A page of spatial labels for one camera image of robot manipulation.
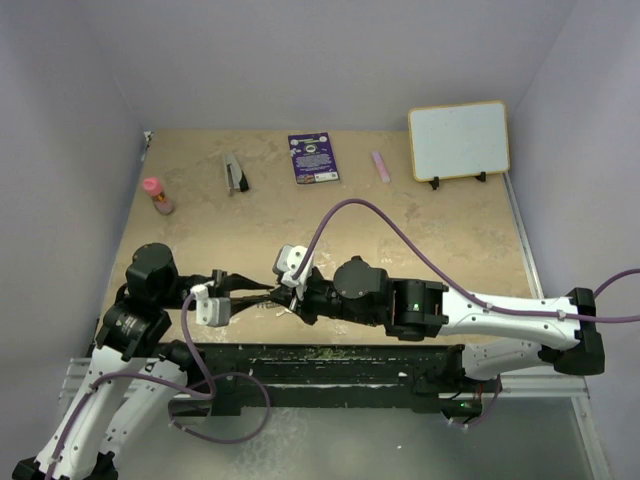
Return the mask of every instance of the purple book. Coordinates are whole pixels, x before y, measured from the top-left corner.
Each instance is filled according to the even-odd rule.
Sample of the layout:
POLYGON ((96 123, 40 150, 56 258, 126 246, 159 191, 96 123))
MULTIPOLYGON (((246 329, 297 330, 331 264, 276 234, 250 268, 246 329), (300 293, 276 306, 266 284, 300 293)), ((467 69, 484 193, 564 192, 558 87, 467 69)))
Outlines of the purple book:
POLYGON ((289 150, 297 183, 340 180, 327 132, 289 135, 289 150))

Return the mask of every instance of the wooden tabletop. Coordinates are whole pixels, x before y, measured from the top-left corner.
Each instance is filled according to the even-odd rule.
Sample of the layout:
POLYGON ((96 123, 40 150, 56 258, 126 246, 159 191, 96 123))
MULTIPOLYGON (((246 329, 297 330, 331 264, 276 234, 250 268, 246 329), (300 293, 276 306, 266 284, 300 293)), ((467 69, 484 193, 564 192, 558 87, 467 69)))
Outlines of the wooden tabletop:
MULTIPOLYGON (((297 185, 287 135, 296 131, 161 130, 156 132, 143 178, 159 177, 176 203, 158 214, 140 188, 120 245, 103 311, 112 303, 133 252, 162 242, 173 251, 181 275, 213 268, 273 284, 271 269, 284 244, 307 245, 324 214, 337 202, 360 197, 373 202, 436 265, 469 290, 529 297, 520 243, 502 177, 443 181, 432 191, 413 179, 407 132, 329 132, 339 182, 297 185), (371 158, 382 154, 391 175, 383 184, 371 158), (222 155, 235 153, 250 190, 229 196, 222 155)), ((329 223, 316 248, 316 265, 326 278, 353 255, 392 277, 437 277, 374 213, 348 206, 329 223)), ((233 317, 227 328, 195 325, 199 342, 395 344, 382 327, 321 318, 307 326, 283 309, 254 307, 233 317)), ((183 338, 179 312, 164 341, 183 338)), ((489 337, 450 336, 425 343, 452 344, 489 337)))

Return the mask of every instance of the wall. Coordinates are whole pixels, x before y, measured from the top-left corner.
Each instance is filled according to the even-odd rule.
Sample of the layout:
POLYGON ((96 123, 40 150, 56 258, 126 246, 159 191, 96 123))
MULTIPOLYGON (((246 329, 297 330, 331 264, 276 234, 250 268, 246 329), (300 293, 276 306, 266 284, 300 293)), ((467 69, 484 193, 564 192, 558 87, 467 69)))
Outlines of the wall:
MULTIPOLYGON (((640 266, 640 3, 578 2, 513 116, 512 178, 545 293, 640 266)), ((640 279, 600 315, 638 313, 640 279)), ((606 325, 607 371, 588 379, 618 480, 640 470, 640 326, 606 325)))
POLYGON ((82 0, 145 128, 406 129, 520 100, 575 0, 82 0))
POLYGON ((0 477, 53 431, 95 328, 142 131, 77 5, 0 0, 0 477))

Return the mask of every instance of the whiteboard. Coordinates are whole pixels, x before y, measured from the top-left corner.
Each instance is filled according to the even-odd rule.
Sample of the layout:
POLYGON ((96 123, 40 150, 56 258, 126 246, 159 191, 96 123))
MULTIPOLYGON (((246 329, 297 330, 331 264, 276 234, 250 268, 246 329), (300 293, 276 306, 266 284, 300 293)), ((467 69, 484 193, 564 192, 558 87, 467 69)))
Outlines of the whiteboard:
POLYGON ((413 176, 419 182, 509 170, 502 101, 414 108, 409 134, 413 176))

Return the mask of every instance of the purple cable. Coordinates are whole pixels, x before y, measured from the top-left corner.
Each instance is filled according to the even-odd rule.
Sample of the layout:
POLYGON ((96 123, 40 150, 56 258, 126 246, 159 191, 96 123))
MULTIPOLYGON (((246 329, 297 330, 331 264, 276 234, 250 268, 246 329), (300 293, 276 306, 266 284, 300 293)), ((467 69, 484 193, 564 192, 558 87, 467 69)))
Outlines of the purple cable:
MULTIPOLYGON (((251 440, 253 437, 258 435, 267 425, 267 421, 269 420, 269 416, 271 415, 271 400, 269 399, 269 393, 267 392, 267 389, 262 383, 260 383, 257 379, 253 378, 251 375, 247 375, 246 373, 241 373, 241 372, 221 373, 219 375, 215 375, 213 379, 218 380, 218 379, 226 378, 229 376, 242 377, 242 378, 246 378, 247 380, 251 380, 253 383, 255 383, 258 386, 258 388, 262 392, 262 395, 264 396, 265 406, 267 410, 264 416, 262 417, 262 422, 260 422, 260 425, 258 425, 258 427, 253 432, 249 433, 248 435, 245 435, 244 437, 232 438, 232 439, 211 437, 209 435, 196 432, 195 430, 191 430, 190 428, 187 428, 181 423, 177 422, 175 417, 173 416, 173 412, 171 411, 171 408, 169 408, 168 413, 169 413, 169 420, 171 421, 171 424, 178 427, 183 432, 188 433, 189 435, 193 435, 194 437, 197 437, 201 440, 206 440, 207 442, 211 442, 211 443, 221 443, 223 445, 233 445, 236 443, 243 443, 243 442, 246 442, 247 440, 251 440)), ((204 382, 199 382, 194 385, 191 385, 191 388, 197 388, 203 383, 204 382)))
POLYGON ((487 419, 489 414, 496 407, 496 403, 498 402, 498 396, 500 395, 501 391, 502 391, 502 378, 500 377, 500 375, 498 375, 498 377, 496 378, 496 390, 493 395, 493 398, 491 399, 491 402, 489 402, 489 405, 487 406, 487 408, 480 414, 480 416, 475 418, 471 422, 465 422, 465 423, 451 422, 451 425, 455 427, 464 428, 466 430, 480 425, 482 422, 484 422, 487 419))
MULTIPOLYGON (((209 386, 209 393, 198 392, 198 391, 193 390, 191 388, 184 387, 182 385, 179 385, 179 384, 174 383, 174 382, 170 382, 168 380, 164 380, 162 378, 156 378, 156 377, 152 377, 150 375, 144 375, 142 373, 137 373, 137 372, 106 373, 106 374, 102 375, 101 377, 98 377, 90 385, 90 388, 91 388, 92 391, 85 393, 80 398, 80 400, 78 401, 78 404, 73 409, 73 412, 71 412, 71 415, 69 416, 69 420, 67 421, 66 425, 62 429, 62 432, 60 432, 60 438, 58 439, 58 443, 56 444, 56 447, 53 450, 52 458, 60 458, 60 454, 62 453, 62 450, 64 449, 64 442, 67 440, 67 437, 69 436, 69 433, 71 432, 71 429, 73 428, 75 422, 78 420, 78 417, 80 416, 80 413, 82 412, 82 409, 85 407, 85 405, 89 401, 89 398, 91 397, 91 395, 97 390, 97 388, 101 384, 103 384, 104 382, 110 381, 110 380, 112 380, 114 378, 134 378, 134 379, 139 379, 139 380, 146 380, 146 381, 149 381, 149 382, 152 382, 152 383, 157 383, 157 384, 160 384, 160 385, 164 385, 166 387, 173 388, 175 390, 178 390, 179 392, 186 393, 187 395, 190 395, 190 396, 192 396, 194 398, 197 398, 199 400, 213 401, 213 399, 216 396, 215 378, 220 377, 220 375, 216 375, 215 377, 213 377, 211 375, 211 372, 209 372, 209 369, 207 368, 206 364, 204 363, 204 360, 202 359, 202 357, 200 356, 200 353, 198 352, 197 347, 193 343, 193 339, 191 338, 191 334, 189 333, 189 325, 188 325, 188 322, 187 322, 187 311, 189 309, 189 304, 191 303, 193 298, 194 298, 193 294, 189 295, 185 299, 184 303, 182 304, 182 312, 181 312, 182 333, 184 334, 185 343, 187 344, 187 348, 191 352, 191 355, 193 356, 193 359, 195 360, 196 365, 198 365, 198 368, 200 368, 200 371, 202 372, 202 375, 204 376, 204 381, 200 382, 199 385, 202 385, 202 384, 206 383, 209 386)), ((232 375, 232 376, 245 376, 245 374, 239 373, 239 372, 230 372, 230 373, 225 373, 225 374, 222 374, 222 375, 223 376, 229 376, 229 375, 232 375)), ((254 383, 258 384, 258 386, 260 387, 260 390, 265 395, 265 398, 267 399, 267 412, 265 414, 264 420, 258 426, 257 431, 254 432, 254 434, 250 434, 250 435, 247 435, 246 437, 243 437, 242 439, 239 439, 240 441, 243 441, 245 439, 249 440, 249 439, 253 438, 255 435, 257 435, 258 433, 260 433, 260 431, 266 425, 267 420, 269 418, 269 414, 270 414, 269 396, 268 396, 268 393, 267 393, 264 385, 262 385, 257 379, 255 379, 253 377, 250 377, 250 379, 254 383)), ((56 467, 55 463, 51 463, 49 465, 49 467, 47 468, 47 473, 46 473, 46 475, 44 477, 44 480, 51 480, 53 478, 53 473, 55 471, 55 467, 56 467)))
MULTIPOLYGON (((488 308, 487 302, 485 302, 483 300, 480 300, 479 298, 477 298, 474 295, 472 295, 471 293, 469 293, 467 290, 465 290, 463 287, 461 287, 457 282, 455 282, 452 278, 450 278, 446 273, 444 273, 442 270, 440 270, 431 260, 429 260, 418 249, 418 247, 416 247, 415 244, 411 240, 409 240, 409 237, 407 237, 402 232, 402 230, 400 230, 400 228, 395 223, 393 223, 393 221, 382 210, 380 210, 378 207, 373 205, 371 202, 368 202, 368 201, 363 200, 361 198, 349 198, 347 200, 343 200, 343 201, 337 203, 331 210, 329 210, 327 212, 327 214, 324 216, 324 218, 320 222, 320 225, 318 225, 316 233, 313 234, 313 238, 311 239, 311 243, 309 243, 309 247, 307 247, 307 253, 305 253, 304 257, 302 258, 302 262, 300 263, 300 266, 298 267, 298 270, 292 276, 292 278, 294 280, 299 278, 300 275, 302 274, 302 271, 304 270, 304 267, 309 262, 309 258, 311 257, 311 254, 313 253, 313 250, 315 249, 316 244, 318 243, 318 240, 320 239, 320 235, 322 235, 322 232, 325 229, 325 227, 327 226, 327 223, 329 223, 329 220, 331 220, 331 217, 338 210, 340 210, 342 207, 344 207, 346 205, 350 205, 350 204, 364 205, 365 207, 368 207, 371 210, 373 210, 375 213, 377 213, 378 216, 380 218, 382 218, 387 223, 387 225, 389 225, 391 227, 391 229, 394 232, 396 232, 396 234, 402 239, 402 241, 407 244, 407 246, 411 249, 411 251, 413 253, 415 253, 416 256, 420 260, 422 260, 422 262, 425 263, 431 270, 433 270, 440 278, 442 278, 446 283, 448 283, 451 288, 453 288, 460 295, 462 295, 464 298, 469 300, 469 302, 475 303, 476 305, 478 305, 478 306, 480 306, 480 307, 482 307, 484 309, 488 308)), ((496 312, 496 313, 502 313, 504 315, 515 315, 515 316, 519 316, 519 317, 558 318, 558 315, 559 315, 557 312, 543 312, 543 311, 539 311, 539 310, 513 310, 513 309, 510 309, 510 308, 496 307, 496 306, 493 306, 493 305, 491 306, 490 310, 493 311, 493 312, 496 312)), ((580 321, 583 321, 583 322, 594 322, 594 323, 631 323, 631 322, 640 322, 640 315, 634 315, 634 316, 630 316, 630 317, 592 317, 592 316, 589 316, 589 315, 580 315, 580 314, 577 314, 577 313, 567 313, 565 315, 565 318, 571 318, 573 320, 580 320, 580 321)))
POLYGON ((613 277, 611 277, 602 285, 600 285, 598 288, 596 288, 593 292, 593 296, 597 298, 598 295, 604 292, 607 289, 607 287, 612 283, 617 282, 621 278, 628 277, 629 275, 636 275, 638 273, 640 273, 640 268, 632 268, 630 270, 625 270, 623 272, 616 273, 613 277))

